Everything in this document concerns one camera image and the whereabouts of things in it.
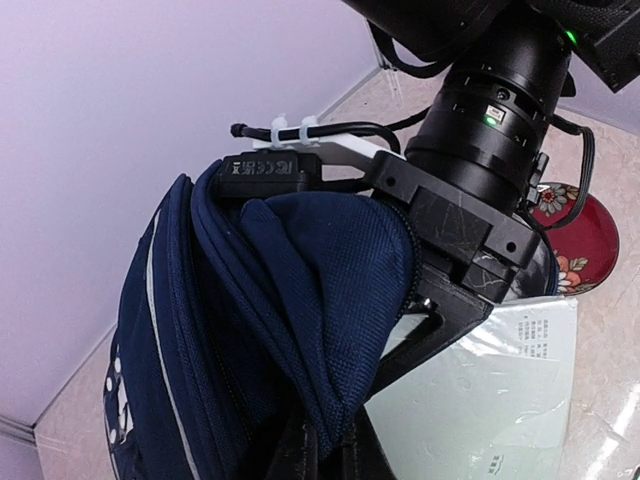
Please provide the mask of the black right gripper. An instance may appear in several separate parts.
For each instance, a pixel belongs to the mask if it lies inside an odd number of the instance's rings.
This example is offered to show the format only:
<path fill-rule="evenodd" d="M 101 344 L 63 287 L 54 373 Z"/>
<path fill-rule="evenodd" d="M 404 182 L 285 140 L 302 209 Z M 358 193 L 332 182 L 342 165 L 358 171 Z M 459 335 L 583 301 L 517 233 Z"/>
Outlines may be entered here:
<path fill-rule="evenodd" d="M 417 293 L 429 305 L 380 360 L 367 399 L 483 323 L 491 303 L 553 294 L 549 249 L 523 221 L 385 150 L 374 155 L 367 183 L 406 209 L 425 264 L 441 277 L 419 283 Z"/>

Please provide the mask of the pale green thin book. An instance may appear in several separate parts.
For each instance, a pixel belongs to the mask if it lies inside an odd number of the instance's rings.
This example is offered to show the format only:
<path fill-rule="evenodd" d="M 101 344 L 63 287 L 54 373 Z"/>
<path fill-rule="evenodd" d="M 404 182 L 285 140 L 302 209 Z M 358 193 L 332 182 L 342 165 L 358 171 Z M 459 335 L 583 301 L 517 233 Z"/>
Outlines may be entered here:
<path fill-rule="evenodd" d="M 554 479 L 572 395 L 577 302 L 497 307 L 376 394 L 367 412 L 398 479 Z"/>

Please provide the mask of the navy blue student backpack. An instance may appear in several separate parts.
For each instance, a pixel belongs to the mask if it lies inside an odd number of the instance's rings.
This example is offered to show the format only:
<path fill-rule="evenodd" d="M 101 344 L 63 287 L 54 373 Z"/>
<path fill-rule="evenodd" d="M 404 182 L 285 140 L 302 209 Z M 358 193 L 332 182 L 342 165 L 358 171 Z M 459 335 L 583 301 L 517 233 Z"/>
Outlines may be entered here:
<path fill-rule="evenodd" d="M 356 194 L 227 207 L 212 165 L 142 236 L 104 389 L 119 479 L 389 479 L 363 410 L 409 295 L 400 216 Z"/>

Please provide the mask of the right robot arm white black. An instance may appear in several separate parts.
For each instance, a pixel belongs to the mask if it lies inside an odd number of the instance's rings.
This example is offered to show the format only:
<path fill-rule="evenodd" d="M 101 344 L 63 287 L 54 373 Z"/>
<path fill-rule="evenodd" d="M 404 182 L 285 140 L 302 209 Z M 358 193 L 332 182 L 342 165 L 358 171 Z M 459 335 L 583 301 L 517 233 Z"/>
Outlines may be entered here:
<path fill-rule="evenodd" d="M 421 324 L 380 363 L 379 392 L 470 333 L 546 248 L 529 212 L 548 163 L 550 127 L 594 135 L 556 114 L 575 92 L 573 55 L 613 91 L 639 74 L 635 1 L 356 1 L 383 56 L 443 85 L 402 157 L 364 169 L 375 197 L 398 208 L 414 247 L 410 301 Z"/>

